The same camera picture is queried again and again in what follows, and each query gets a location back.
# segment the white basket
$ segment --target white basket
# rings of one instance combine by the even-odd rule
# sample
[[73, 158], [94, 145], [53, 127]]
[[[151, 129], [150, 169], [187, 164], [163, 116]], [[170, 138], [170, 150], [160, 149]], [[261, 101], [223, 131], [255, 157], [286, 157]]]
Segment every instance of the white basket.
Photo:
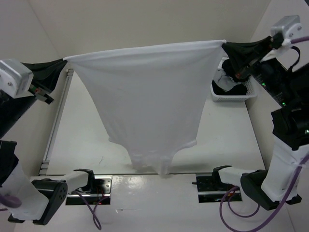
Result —
[[[219, 69], [222, 68], [222, 63], [224, 60], [228, 58], [223, 57], [220, 64], [219, 64]], [[249, 80], [244, 83], [244, 85], [247, 87], [247, 94], [246, 95], [234, 95], [234, 96], [229, 96], [229, 95], [217, 95], [213, 92], [213, 88], [211, 85], [211, 95], [212, 95], [212, 100], [214, 102], [242, 102], [247, 100], [248, 98], [254, 98], [258, 94], [258, 86], [254, 81], [253, 77], [249, 77]]]

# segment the black cloth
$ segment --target black cloth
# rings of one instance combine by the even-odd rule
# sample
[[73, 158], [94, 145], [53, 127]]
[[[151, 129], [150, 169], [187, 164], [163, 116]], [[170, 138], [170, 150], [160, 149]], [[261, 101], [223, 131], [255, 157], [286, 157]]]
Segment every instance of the black cloth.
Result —
[[229, 96], [235, 96], [235, 95], [246, 95], [247, 94], [247, 87], [245, 87], [243, 84], [236, 85], [233, 87], [230, 91], [225, 92], [223, 89], [221, 89], [214, 81], [212, 81], [212, 89], [213, 92], [217, 95], [229, 95]]
[[246, 82], [249, 78], [240, 80], [238, 78], [235, 77], [235, 71], [233, 69], [232, 63], [230, 59], [226, 59], [225, 61], [223, 61], [222, 63], [222, 69], [224, 70], [224, 72], [229, 75], [231, 78], [233, 78], [233, 81], [235, 82]]

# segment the white wall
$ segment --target white wall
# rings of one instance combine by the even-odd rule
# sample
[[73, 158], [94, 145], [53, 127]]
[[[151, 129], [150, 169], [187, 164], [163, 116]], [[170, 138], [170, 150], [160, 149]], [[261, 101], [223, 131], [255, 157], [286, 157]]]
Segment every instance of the white wall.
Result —
[[270, 0], [29, 0], [58, 53], [248, 41]]
[[[268, 36], [271, 26], [283, 16], [295, 14], [300, 16], [305, 35], [309, 35], [309, 6], [304, 0], [272, 0], [252, 37], [252, 41]], [[297, 44], [297, 46], [301, 49], [301, 60], [296, 69], [309, 62], [309, 43]], [[290, 51], [279, 60], [285, 67], [289, 67], [296, 59], [296, 52]], [[274, 145], [272, 137], [273, 124], [270, 113], [279, 109], [279, 106], [261, 87], [259, 96], [256, 99], [247, 101], [246, 104], [263, 160], [265, 165], [269, 167]], [[303, 202], [288, 207], [296, 232], [308, 231], [309, 228], [308, 178], [309, 170], [307, 169], [302, 173], [298, 184], [298, 193], [303, 197]]]
[[[0, 0], [0, 31], [0, 59], [35, 63], [59, 58], [26, 0]], [[61, 86], [57, 88], [56, 99]], [[3, 138], [17, 141], [15, 153], [27, 175], [39, 171], [56, 107], [57, 101], [50, 106], [35, 103]], [[14, 230], [14, 224], [7, 222], [8, 216], [7, 212], [0, 212], [0, 232]]]

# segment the white table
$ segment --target white table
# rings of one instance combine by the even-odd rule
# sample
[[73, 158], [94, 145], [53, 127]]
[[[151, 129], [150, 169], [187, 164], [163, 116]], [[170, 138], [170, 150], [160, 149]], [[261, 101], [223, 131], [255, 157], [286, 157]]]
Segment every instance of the white table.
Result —
[[[135, 174], [127, 151], [108, 141], [95, 105], [74, 73], [47, 174], [67, 174], [76, 168], [96, 174]], [[175, 154], [171, 173], [207, 173], [222, 165], [263, 169], [263, 161], [244, 102], [214, 103], [209, 94], [201, 117], [197, 145]], [[145, 168], [140, 173], [155, 173]]]
[[[189, 173], [209, 173], [214, 167], [227, 164], [249, 170], [264, 168], [245, 103], [214, 103], [209, 95], [197, 145], [176, 153], [173, 159], [171, 172], [178, 174], [167, 178], [136, 175], [126, 150], [108, 142], [94, 103], [76, 74], [52, 141], [48, 175], [66, 174], [75, 168], [92, 169], [96, 174], [118, 174], [112, 177], [111, 204], [97, 210], [103, 231], [109, 232], [228, 231], [219, 217], [219, 203], [198, 203], [197, 187], [192, 185], [196, 175]], [[154, 172], [146, 168], [143, 173]], [[256, 209], [256, 204], [244, 194], [243, 202], [232, 205], [242, 214]], [[224, 205], [227, 223], [243, 231], [257, 227], [270, 213], [261, 209], [254, 218], [243, 220]], [[97, 229], [86, 206], [62, 204], [48, 225], [35, 226], [30, 221], [17, 224], [15, 232], [23, 231], [95, 232]], [[286, 208], [261, 231], [293, 232]]]
[[[219, 203], [198, 203], [194, 174], [113, 176], [111, 205], [98, 207], [104, 232], [227, 232], [219, 217]], [[248, 198], [232, 203], [242, 214], [250, 214], [256, 204]], [[247, 231], [257, 227], [271, 212], [263, 209], [251, 219], [240, 219], [223, 207], [232, 227]], [[46, 226], [31, 221], [17, 224], [15, 232], [97, 232], [85, 205], [59, 208]], [[286, 208], [261, 232], [293, 232]]]

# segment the white t-shirt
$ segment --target white t-shirt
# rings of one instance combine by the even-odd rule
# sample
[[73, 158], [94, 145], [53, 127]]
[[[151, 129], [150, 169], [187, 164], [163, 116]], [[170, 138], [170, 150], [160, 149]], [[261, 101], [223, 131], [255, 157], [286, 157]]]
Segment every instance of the white t-shirt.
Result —
[[86, 86], [110, 141], [127, 149], [133, 167], [151, 165], [167, 174], [175, 153], [197, 143], [223, 43], [174, 43], [64, 59]]

